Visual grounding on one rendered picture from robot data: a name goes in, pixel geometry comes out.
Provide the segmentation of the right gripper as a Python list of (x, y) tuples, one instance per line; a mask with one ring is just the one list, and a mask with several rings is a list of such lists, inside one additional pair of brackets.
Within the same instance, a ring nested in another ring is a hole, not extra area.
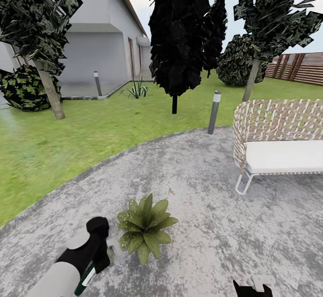
[(257, 292), (252, 286), (240, 286), (233, 280), (238, 297), (272, 297), (272, 291), (264, 286), (264, 292)]

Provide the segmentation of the insectifuge atomizer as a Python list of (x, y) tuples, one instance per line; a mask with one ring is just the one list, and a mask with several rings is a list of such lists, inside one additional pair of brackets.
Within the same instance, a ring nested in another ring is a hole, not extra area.
[(84, 273), (83, 277), (81, 278), (79, 285), (77, 286), (75, 290), (75, 295), (80, 296), (84, 290), (86, 290), (87, 285), (89, 282), (93, 279), (93, 277), (96, 275), (96, 270), (94, 267), (94, 264), (91, 263)]

